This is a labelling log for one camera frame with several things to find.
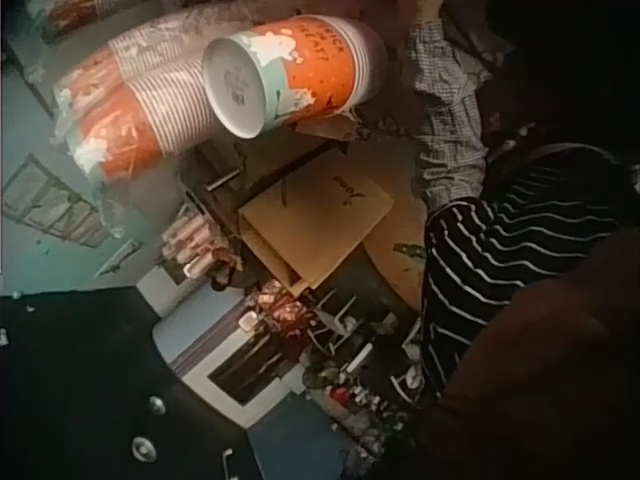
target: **brown cardboard box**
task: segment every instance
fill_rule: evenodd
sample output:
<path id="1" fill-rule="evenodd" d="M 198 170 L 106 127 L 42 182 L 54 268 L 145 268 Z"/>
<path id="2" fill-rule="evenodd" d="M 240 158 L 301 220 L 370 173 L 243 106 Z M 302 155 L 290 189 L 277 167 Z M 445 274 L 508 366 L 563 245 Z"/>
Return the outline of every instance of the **brown cardboard box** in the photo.
<path id="1" fill-rule="evenodd" d="M 271 273 L 299 295 L 318 287 L 392 203 L 346 155 L 331 149 L 242 207 L 240 233 Z"/>

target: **round table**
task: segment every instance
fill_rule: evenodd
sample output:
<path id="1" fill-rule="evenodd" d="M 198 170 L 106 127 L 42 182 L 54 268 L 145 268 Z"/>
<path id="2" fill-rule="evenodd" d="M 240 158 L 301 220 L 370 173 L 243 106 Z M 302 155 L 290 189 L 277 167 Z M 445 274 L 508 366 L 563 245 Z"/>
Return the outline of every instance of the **round table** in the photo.
<path id="1" fill-rule="evenodd" d="M 394 200 L 391 211 L 365 238 L 365 250 L 391 288 L 418 312 L 427 214 L 411 191 L 414 149 L 407 140 L 391 138 L 349 144 L 349 157 Z"/>

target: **plaid shirt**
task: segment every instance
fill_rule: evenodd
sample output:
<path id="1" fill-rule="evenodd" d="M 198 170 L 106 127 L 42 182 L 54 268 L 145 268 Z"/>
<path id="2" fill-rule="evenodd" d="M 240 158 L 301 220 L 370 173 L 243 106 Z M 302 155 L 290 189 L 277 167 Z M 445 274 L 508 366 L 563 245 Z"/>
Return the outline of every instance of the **plaid shirt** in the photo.
<path id="1" fill-rule="evenodd" d="M 433 214 L 458 198 L 480 196 L 487 148 L 480 141 L 475 82 L 445 39 L 442 22 L 415 25 L 407 55 L 424 106 L 415 135 L 420 148 L 414 186 Z"/>

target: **stack of paper cups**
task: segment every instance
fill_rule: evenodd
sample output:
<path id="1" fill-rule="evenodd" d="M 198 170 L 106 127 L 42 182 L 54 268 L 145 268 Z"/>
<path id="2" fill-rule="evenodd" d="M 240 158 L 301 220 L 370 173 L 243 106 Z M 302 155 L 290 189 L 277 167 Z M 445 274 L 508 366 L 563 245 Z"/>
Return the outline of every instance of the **stack of paper cups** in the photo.
<path id="1" fill-rule="evenodd" d="M 241 138 L 254 138 L 368 100 L 386 66 L 384 43 L 366 25 L 304 15 L 214 40 L 203 74 L 220 122 Z"/>

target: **striped shirt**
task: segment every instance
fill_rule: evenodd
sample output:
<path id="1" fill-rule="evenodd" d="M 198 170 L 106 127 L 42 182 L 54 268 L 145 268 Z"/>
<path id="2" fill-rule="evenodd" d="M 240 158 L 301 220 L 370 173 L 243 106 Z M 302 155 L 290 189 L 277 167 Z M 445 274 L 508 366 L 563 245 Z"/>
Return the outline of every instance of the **striped shirt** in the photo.
<path id="1" fill-rule="evenodd" d="M 439 394 L 518 289 L 568 272 L 600 240 L 640 225 L 640 197 L 630 171 L 576 144 L 539 149 L 502 187 L 483 190 L 487 149 L 472 82 L 442 23 L 416 25 L 408 53 L 425 99 L 415 183 L 430 214 L 422 361 Z"/>
<path id="2" fill-rule="evenodd" d="M 626 171 L 588 149 L 540 159 L 506 183 L 453 201 L 427 225 L 422 353 L 436 392 L 519 288 L 568 272 L 600 240 L 640 225 Z"/>

